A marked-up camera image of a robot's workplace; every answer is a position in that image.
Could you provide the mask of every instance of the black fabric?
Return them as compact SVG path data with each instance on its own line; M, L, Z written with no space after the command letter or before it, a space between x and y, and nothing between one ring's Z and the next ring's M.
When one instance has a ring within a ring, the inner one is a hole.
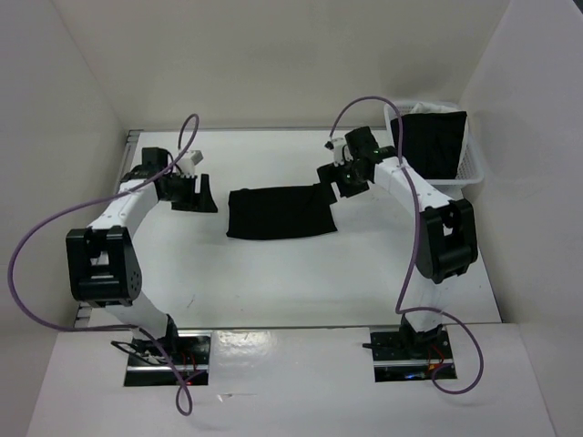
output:
M320 184L245 188L229 194L228 237L299 239L336 230Z
M403 156L425 179L455 179L464 140L465 112L403 116ZM391 120L394 143L399 125Z

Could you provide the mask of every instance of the white floor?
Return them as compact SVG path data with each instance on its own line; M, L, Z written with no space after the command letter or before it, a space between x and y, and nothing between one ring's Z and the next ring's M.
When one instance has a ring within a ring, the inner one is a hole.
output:
M160 203L134 238L143 292L181 328L399 323L393 309L411 255L413 220L381 189L333 205L337 233L267 242L225 235L230 191L317 183L316 168L332 160L323 147L327 135L199 133L194 147L205 158L198 172L210 174L219 213L177 212ZM385 132L375 135L386 144ZM175 132L142 133L132 165L143 147L164 147L176 156L177 138ZM500 321L481 258L460 277L451 302L449 310L462 320ZM93 323L107 319L94 313Z
M59 334L28 437L525 436L553 433L516 325L473 325L484 378L448 396L429 381L375 383L366 328L215 331L210 382L192 387L194 413L176 411L176 387L124 388L128 333ZM476 375L471 341L449 328L461 388Z

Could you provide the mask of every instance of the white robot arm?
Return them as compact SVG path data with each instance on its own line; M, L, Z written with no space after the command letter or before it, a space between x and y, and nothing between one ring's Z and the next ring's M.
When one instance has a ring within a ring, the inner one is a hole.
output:
M361 127L326 144L334 162L318 168L318 175L330 203L336 201L331 184L341 197L367 190L368 183L384 188L414 216L413 195L394 147L379 147L369 127ZM404 160L417 191L420 218L420 245L407 294L419 307L444 310L451 283L477 259L476 227L472 205L465 199L452 200L419 176ZM416 311L404 316L412 342L431 340L441 329L441 316Z
M158 147L142 150L142 164L121 181L119 191L143 183L166 167L169 152ZM72 229L66 236L66 254L71 292L76 300L103 308L121 323L147 330L172 352L178 331L172 318L158 310L142 291L142 275L131 239L144 217L160 200L172 209L217 212L210 194L209 175L200 175L195 191L195 165L202 160L198 150L179 162L179 173L168 173L154 183L112 201L88 227ZM134 338L148 341L139 330Z

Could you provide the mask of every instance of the white basket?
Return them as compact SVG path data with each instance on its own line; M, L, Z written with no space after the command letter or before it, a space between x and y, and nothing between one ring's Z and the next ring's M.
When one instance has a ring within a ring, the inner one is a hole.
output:
M399 108L401 115L404 116L409 114L413 107L417 104L421 103L419 100L396 100L394 101L394 105ZM433 103L437 105L443 105L446 107L452 107L455 109L459 109L458 105L448 102L426 102L426 103ZM394 113L393 109L388 105L384 105L384 122L386 123L386 130L389 134L389 141L393 142L393 131L391 129L391 120L397 118L397 115ZM467 149L465 150L464 156L462 158L462 162L459 164L457 168L457 175L455 179L431 179L427 180L431 185L436 187L456 187L456 188L463 188L466 185L477 184L484 179L484 170L482 169L482 165L480 164L480 160L477 153L477 143L474 137L472 137L472 132L468 132L467 136Z

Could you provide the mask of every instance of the purple cable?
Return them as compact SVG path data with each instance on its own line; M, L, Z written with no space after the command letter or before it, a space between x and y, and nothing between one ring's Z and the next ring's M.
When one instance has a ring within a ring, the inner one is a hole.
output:
M192 380L194 380L197 376L201 375L202 373L206 373L205 371L195 371L194 373L192 373L186 380L184 380L184 382L186 383L186 386L188 387L189 382L191 382ZM182 388L182 386L179 387L178 391L176 392L176 404L179 405L180 403L180 394L182 393L182 390L184 390Z
M152 176L150 179L145 180L141 184L136 185L135 187L133 187L127 191L122 191L120 193L117 193L113 196L109 196L106 198L98 198L95 200L90 200L88 202L80 203L78 205L75 205L74 207L64 209L64 210L57 212L56 214L54 214L48 218L45 218L40 223L34 225L20 239L20 241L18 241L18 244L16 244L15 250L12 252L12 256L10 257L10 262L8 263L8 288L10 289L10 294L12 296L12 299L14 299L16 306L18 306L18 308L29 319L35 321L36 323L43 325L46 328L50 328L52 330L59 330L59 331L63 331L63 332L88 332L88 331L89 332L111 332L111 331L119 331L119 330L137 329L142 334L144 334L146 337L148 337L152 341L154 346L156 346L156 348L160 351L160 353L162 354L162 356L164 357L164 359L168 363L170 369L172 370L172 373L174 373L174 376L176 377L176 379L179 383L179 391L178 391L177 397L176 397L176 408L178 409L180 414L182 414L184 416L189 416L192 413L193 402L192 402L192 397L190 396L189 386L187 385L187 383L184 381L184 379L180 375L180 372L178 371L176 366L172 363L170 356L166 353L166 351L164 351L164 348L162 347L162 345L149 332L147 332L143 328L140 328L139 326L135 326L135 325L119 324L119 325L96 326L93 328L73 328L73 327L68 327L68 326L56 325L55 323L51 323L50 321L46 321L46 320L41 319L40 317L36 316L35 313L33 313L31 310L29 310L28 307L24 304L24 302L20 299L20 296L18 296L18 292L16 291L16 286L15 286L15 264L16 264L16 259L18 258L18 255L20 254L20 251L25 246L25 244L30 240L30 238L33 235L35 235L41 228L48 225L52 221L55 221L56 219L59 219L59 218L65 216L66 214L70 214L72 212L79 211L80 209L83 209L83 208L93 207L93 206L99 205L101 203L108 203L108 202L111 202L111 201L116 200L118 198L123 198L123 197L127 196L128 194L131 194L133 192L138 191L139 189L144 188L147 184L150 184L150 183L160 179L162 176L164 176L165 173L172 170L174 168L174 166L176 166L178 164L180 159L189 151L189 148L192 145L192 143L194 142L194 138L197 135L197 132L199 130L200 118L199 118L198 114L192 114L192 115L188 116L188 118L184 121L184 123L182 124L182 127L180 128L179 149L181 146L180 142L182 141L182 134L184 133L184 130L186 129L187 124L190 122L190 120L192 118L195 119L195 125L194 125L194 128L192 130L192 134L190 135L189 142L184 147L184 149L182 149L180 151L180 153L178 153L178 155L176 156L176 159L174 159L172 162L170 162L164 169L160 170L157 174ZM186 393L187 401L189 404L189 407L187 410L183 410L182 407L180 406L180 403L179 403L179 394L181 391L184 391Z
M389 107L391 107L393 109L394 113L397 115L397 122L399 124L399 137L397 138L397 156L399 159L399 164L402 166L403 174L404 174L405 178L407 179L407 183L409 184L409 188L411 189L411 193L413 195L414 215L415 215L413 251L411 253L411 259L409 260L409 266L407 267L407 272L404 276L403 286L401 287L401 292L399 293L399 298L397 299L397 304L394 307L394 312L396 312L399 315L405 315L405 314L408 314L410 312L430 311L430 312L434 312L436 314L442 314L442 315L446 316L448 319L453 320L460 327L462 327L462 329L467 333L467 335L469 336L471 341L476 346L478 359L480 361L479 370L478 370L478 373L476 375L476 378L474 379L474 381L470 385L468 385L467 387L465 387L462 390L445 389L437 383L435 377L439 371L442 371L446 367L450 367L452 365L452 364L448 364L446 366L440 366L437 369L435 369L431 373L431 381L433 382L434 386L439 391L442 391L443 393L447 393L447 394L468 393L469 391L474 389L474 387L480 382L480 380L482 379L482 375L484 374L484 354L482 353L482 348L480 348L480 345L477 342L477 339L474 336L474 334L472 333L472 331L467 327L467 325L465 323L463 323L456 316L454 316L448 312L439 310L438 308L413 307L413 308L408 308L405 310L403 310L401 308L403 306L404 295L407 292L407 288L409 287L409 282L411 281L411 276L413 275L413 270L415 268L415 261L417 260L417 253L419 252L419 235L421 233L421 220L420 220L421 211L420 211L420 207L419 207L419 198L417 197L417 190L415 189L415 185L414 185L413 181L411 180L411 176L409 176L409 172L407 171L407 168L405 166L403 166L403 118L401 117L401 112L399 111L397 106L388 98L379 97L379 96L365 96L365 97L356 98L355 100L350 102L348 105L346 105L344 107L344 109L342 111L340 111L340 114L338 115L338 117L334 120L334 124L332 125L332 129L330 130L330 138L332 138L332 135L334 134L334 131L338 127L338 123L340 122L340 119L342 118L344 113L353 105L355 105L359 102L362 102L364 100L377 100L380 102L384 102Z

